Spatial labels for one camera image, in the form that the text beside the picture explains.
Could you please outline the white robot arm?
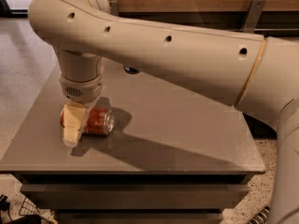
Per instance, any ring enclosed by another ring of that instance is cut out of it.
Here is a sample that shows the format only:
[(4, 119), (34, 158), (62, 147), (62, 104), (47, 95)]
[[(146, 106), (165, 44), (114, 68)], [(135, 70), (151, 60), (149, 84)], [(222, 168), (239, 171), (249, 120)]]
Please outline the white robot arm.
[(262, 35), (125, 19), (108, 0), (33, 0), (32, 29), (53, 46), (64, 95), (94, 105), (101, 60), (132, 67), (254, 117), (277, 133), (267, 224), (299, 224), (299, 46)]

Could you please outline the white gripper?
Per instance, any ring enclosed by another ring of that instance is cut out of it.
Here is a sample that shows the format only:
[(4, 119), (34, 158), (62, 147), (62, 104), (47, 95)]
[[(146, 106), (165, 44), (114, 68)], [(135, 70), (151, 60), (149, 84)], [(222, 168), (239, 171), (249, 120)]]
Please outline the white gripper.
[(75, 82), (59, 75), (64, 96), (73, 102), (64, 105), (64, 143), (76, 147), (83, 134), (90, 109), (82, 104), (94, 103), (102, 91), (102, 77), (86, 82)]

